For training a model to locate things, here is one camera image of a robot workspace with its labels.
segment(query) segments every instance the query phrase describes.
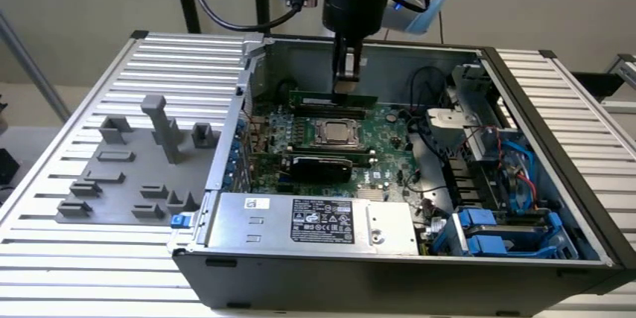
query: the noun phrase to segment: motherboard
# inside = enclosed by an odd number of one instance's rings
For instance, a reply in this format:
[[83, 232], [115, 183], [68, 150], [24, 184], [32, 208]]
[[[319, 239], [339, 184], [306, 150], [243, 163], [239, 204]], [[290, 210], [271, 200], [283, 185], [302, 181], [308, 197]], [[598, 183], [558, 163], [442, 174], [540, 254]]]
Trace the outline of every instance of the motherboard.
[[408, 201], [402, 183], [416, 161], [400, 108], [358, 96], [359, 103], [331, 109], [308, 96], [256, 105], [252, 192]]

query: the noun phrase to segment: warning label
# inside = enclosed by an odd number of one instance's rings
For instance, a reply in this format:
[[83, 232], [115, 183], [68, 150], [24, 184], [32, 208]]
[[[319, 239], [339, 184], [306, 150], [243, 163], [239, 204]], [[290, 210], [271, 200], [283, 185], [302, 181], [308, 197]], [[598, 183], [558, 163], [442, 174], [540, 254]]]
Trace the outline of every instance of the warning label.
[[354, 244], [351, 201], [295, 199], [291, 239], [296, 242]]

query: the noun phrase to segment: sticker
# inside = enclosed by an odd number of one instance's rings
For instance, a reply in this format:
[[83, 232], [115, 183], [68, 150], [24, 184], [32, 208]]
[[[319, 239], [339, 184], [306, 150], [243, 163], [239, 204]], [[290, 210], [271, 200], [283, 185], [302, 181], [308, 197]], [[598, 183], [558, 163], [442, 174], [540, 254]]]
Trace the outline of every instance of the sticker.
[[355, 244], [351, 201], [295, 199], [291, 239], [322, 244]]
[[268, 197], [247, 197], [246, 198], [246, 208], [247, 209], [270, 209], [270, 198]]

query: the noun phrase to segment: white wall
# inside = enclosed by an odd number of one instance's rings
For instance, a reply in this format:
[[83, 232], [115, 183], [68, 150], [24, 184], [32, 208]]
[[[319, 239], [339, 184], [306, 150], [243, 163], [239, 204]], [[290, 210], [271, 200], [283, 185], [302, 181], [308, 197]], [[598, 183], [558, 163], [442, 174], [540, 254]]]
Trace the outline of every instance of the white wall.
[[[231, 22], [255, 22], [254, 0], [210, 0]], [[272, 17], [284, 12], [271, 0]], [[91, 86], [135, 29], [186, 31], [179, 0], [0, 0], [0, 8], [54, 83]], [[319, 35], [320, 9], [304, 10], [275, 32]], [[600, 71], [619, 52], [636, 53], [634, 0], [448, 0], [447, 43], [552, 49], [575, 70]], [[226, 33], [202, 14], [208, 32]], [[414, 38], [438, 42], [438, 25]], [[0, 81], [27, 82], [0, 45]]]

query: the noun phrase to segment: green circuit board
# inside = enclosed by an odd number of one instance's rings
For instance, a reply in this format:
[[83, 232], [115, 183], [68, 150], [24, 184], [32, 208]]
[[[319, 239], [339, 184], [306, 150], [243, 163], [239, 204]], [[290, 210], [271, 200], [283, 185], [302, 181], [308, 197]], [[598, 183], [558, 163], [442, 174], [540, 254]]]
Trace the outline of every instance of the green circuit board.
[[296, 130], [303, 127], [300, 145], [308, 145], [315, 138], [315, 125], [324, 118], [295, 117], [282, 106], [259, 106], [255, 114], [267, 117], [268, 126], [262, 127], [262, 136], [268, 141], [267, 151], [252, 154], [252, 192], [262, 194], [280, 193], [279, 185], [294, 187], [294, 194], [332, 197], [356, 197], [360, 189], [384, 190], [388, 201], [402, 201], [404, 187], [398, 185], [398, 173], [407, 177], [416, 169], [416, 160], [407, 146], [407, 123], [398, 118], [394, 123], [387, 115], [398, 117], [398, 111], [390, 105], [375, 104], [366, 119], [358, 120], [358, 136], [362, 146], [376, 151], [378, 161], [370, 168], [355, 167], [351, 180], [331, 185], [288, 182], [288, 175], [282, 166], [283, 153], [291, 141], [296, 139]]

